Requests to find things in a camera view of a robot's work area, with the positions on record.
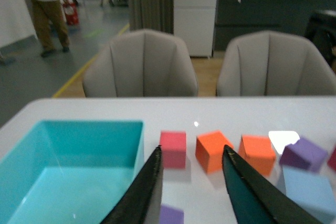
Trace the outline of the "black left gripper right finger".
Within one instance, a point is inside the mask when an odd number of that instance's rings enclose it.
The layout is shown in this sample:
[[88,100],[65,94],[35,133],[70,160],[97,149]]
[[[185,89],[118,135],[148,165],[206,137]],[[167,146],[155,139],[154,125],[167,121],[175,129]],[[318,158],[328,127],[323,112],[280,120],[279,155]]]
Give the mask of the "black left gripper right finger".
[[222,156],[227,193],[238,223],[320,223],[229,145]]

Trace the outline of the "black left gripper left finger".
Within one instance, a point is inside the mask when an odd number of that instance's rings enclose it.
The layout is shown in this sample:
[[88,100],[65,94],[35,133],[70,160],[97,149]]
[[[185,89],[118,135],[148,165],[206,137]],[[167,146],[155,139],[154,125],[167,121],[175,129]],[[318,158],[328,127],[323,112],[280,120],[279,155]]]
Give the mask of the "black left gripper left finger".
[[158,145],[102,223],[159,223],[162,188],[163,156]]

